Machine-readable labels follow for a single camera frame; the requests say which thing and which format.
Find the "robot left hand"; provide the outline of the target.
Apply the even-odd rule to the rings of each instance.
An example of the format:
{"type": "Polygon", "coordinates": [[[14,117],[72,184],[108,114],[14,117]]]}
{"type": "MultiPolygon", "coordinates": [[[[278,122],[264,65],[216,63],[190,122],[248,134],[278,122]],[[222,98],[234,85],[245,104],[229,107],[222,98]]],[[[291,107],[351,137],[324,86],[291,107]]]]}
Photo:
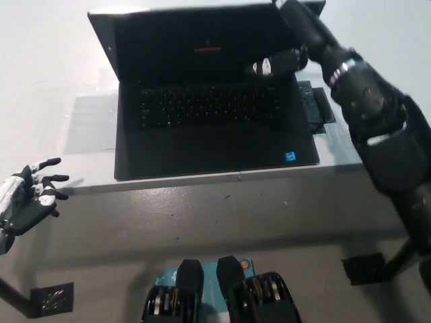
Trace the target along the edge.
{"type": "Polygon", "coordinates": [[[25,166],[1,184],[1,233],[21,236],[43,219],[59,216],[57,201],[69,196],[59,192],[54,182],[66,182],[68,175],[43,175],[38,172],[61,162],[60,157],[25,166]]]}

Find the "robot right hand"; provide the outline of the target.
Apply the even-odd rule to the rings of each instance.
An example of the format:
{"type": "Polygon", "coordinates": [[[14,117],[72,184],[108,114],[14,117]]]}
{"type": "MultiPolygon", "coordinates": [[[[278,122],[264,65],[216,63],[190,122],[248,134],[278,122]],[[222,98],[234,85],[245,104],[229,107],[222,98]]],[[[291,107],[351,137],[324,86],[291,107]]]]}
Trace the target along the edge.
{"type": "Polygon", "coordinates": [[[262,79],[283,77],[304,69],[311,60],[321,66],[323,78],[329,83],[339,63],[339,59],[332,56],[341,52],[338,41],[305,4],[299,1],[274,1],[273,4],[301,45],[259,59],[245,68],[245,74],[262,79]]]}

